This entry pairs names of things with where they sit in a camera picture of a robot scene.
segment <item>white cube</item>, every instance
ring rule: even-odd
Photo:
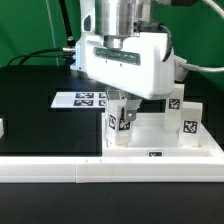
[[[199,146],[202,103],[183,102],[179,146]]]
[[[171,96],[166,100],[164,129],[178,132],[181,122],[181,110],[184,98],[184,85],[175,84]]]

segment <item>sticker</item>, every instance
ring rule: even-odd
[[[180,99],[169,99],[169,109],[179,110],[180,109]]]
[[[116,118],[110,114],[109,116],[109,127],[115,130]]]
[[[99,100],[99,106],[105,107],[106,106],[106,100]]]
[[[91,99],[94,98],[94,93],[76,93],[76,98]]]
[[[196,134],[198,128],[198,122],[196,121],[184,121],[184,133]]]
[[[99,98],[100,99],[105,99],[106,98],[106,93],[99,93]]]
[[[74,106],[77,107],[92,107],[93,106],[93,100],[75,100]]]
[[[120,119],[120,122],[119,122],[119,131],[128,131],[130,130],[130,122],[125,122],[125,120],[123,119]]]
[[[163,156],[162,152],[149,152],[149,157]]]

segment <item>green wall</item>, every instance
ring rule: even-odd
[[[49,0],[56,46],[66,46],[58,0]],[[80,37],[79,0],[66,0],[76,39]],[[2,0],[0,3],[0,67],[13,57],[52,48],[46,0]],[[32,59],[27,64],[56,64],[54,59]]]
[[[224,8],[224,0],[217,0]],[[57,47],[66,45],[57,0],[49,0]],[[67,0],[76,39],[80,36],[79,0]],[[159,21],[173,33],[175,54],[201,66],[224,66],[224,21],[205,3],[193,7],[159,6]],[[53,41],[46,0],[2,0],[0,3],[0,67],[13,57],[51,48]],[[56,64],[32,59],[28,64]],[[224,74],[202,74],[224,92]]]

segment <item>black tabletop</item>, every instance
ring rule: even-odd
[[[0,155],[96,155],[101,153],[102,109],[51,109],[58,91],[105,91],[63,67],[0,70],[0,117],[6,135]]]
[[[187,99],[203,100],[208,107],[210,97],[192,88],[186,89]],[[69,76],[63,68],[0,69],[0,115],[6,129],[1,155],[101,153],[102,111],[52,110],[59,90],[102,91],[104,86]],[[140,110],[162,110],[163,105],[145,102]],[[210,113],[204,122],[212,133]],[[223,207],[222,183],[0,184],[2,224],[223,224]]]

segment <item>metal cylinder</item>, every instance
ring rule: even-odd
[[[95,0],[95,33],[105,36],[105,47],[122,48],[124,38],[138,36],[136,22],[150,22],[155,2],[157,0]]]

